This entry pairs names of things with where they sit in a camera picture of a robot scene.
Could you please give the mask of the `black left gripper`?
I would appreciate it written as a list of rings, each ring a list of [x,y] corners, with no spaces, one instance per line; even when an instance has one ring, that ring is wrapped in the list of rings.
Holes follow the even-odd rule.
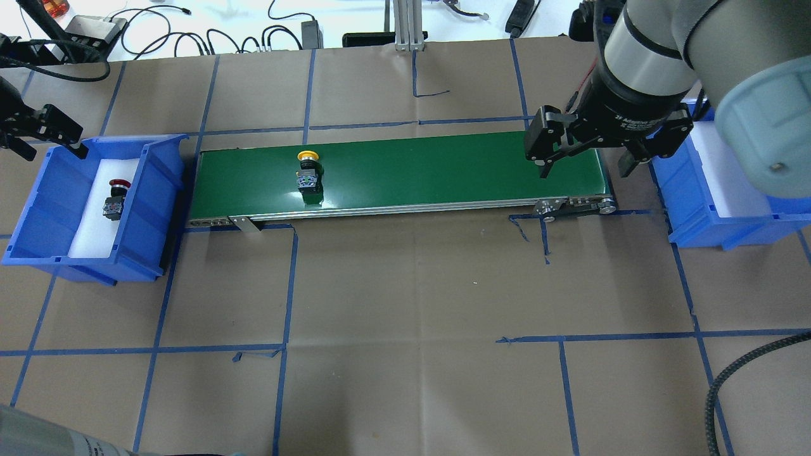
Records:
[[[54,104],[33,110],[23,102],[18,89],[1,77],[1,148],[28,162],[37,150],[23,137],[34,137],[67,148],[76,158],[86,159],[89,148],[81,141],[84,128]]]

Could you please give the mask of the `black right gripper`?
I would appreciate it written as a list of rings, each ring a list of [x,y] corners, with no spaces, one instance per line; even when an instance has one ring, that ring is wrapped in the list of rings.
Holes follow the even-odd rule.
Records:
[[[525,159],[546,179],[556,162],[588,148],[625,147],[618,171],[627,178],[653,158],[671,158],[692,132],[693,116],[682,96],[631,89],[599,60],[574,113],[553,106],[538,109],[524,135]]]

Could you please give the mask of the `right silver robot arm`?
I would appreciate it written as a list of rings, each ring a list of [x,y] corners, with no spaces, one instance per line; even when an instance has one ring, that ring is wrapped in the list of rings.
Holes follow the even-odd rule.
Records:
[[[524,137],[545,178],[589,148],[623,176],[669,158],[706,108],[750,184],[809,197],[808,1],[584,1],[570,38],[596,43],[575,109],[542,106]]]

